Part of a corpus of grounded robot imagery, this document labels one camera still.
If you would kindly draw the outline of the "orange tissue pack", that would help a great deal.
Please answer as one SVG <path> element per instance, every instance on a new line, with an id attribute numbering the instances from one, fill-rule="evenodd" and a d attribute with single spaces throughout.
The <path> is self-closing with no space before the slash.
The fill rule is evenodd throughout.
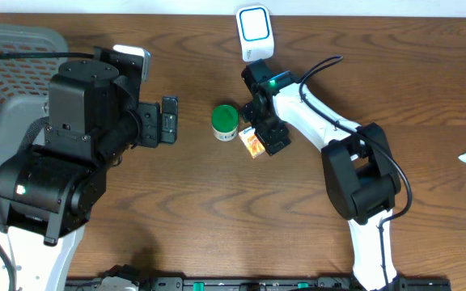
<path id="1" fill-rule="evenodd" d="M 257 158 L 265 152 L 265 147 L 256 136 L 256 130 L 251 126 L 239 132 L 239 138 L 252 158 Z"/>

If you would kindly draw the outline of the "green lid jar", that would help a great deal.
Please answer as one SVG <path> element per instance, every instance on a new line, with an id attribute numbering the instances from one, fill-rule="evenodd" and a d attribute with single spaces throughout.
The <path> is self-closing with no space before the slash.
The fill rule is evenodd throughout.
<path id="1" fill-rule="evenodd" d="M 212 112 L 211 124 L 218 140 L 231 141 L 238 134 L 239 114 L 231 105 L 219 105 Z"/>

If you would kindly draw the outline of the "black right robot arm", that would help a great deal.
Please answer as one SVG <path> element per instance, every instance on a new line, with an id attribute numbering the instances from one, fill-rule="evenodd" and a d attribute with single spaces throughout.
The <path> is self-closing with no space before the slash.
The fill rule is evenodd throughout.
<path id="1" fill-rule="evenodd" d="M 395 196 L 405 184 L 384 131 L 348 120 L 316 98 L 307 81 L 342 61 L 329 57 L 302 77 L 274 73 L 260 59 L 241 73 L 252 101 L 240 111 L 266 152 L 274 155 L 290 144 L 292 125 L 320 152 L 328 198 L 347 220 L 354 249 L 353 275 L 365 290 L 390 290 L 398 273 L 392 264 L 390 225 Z"/>

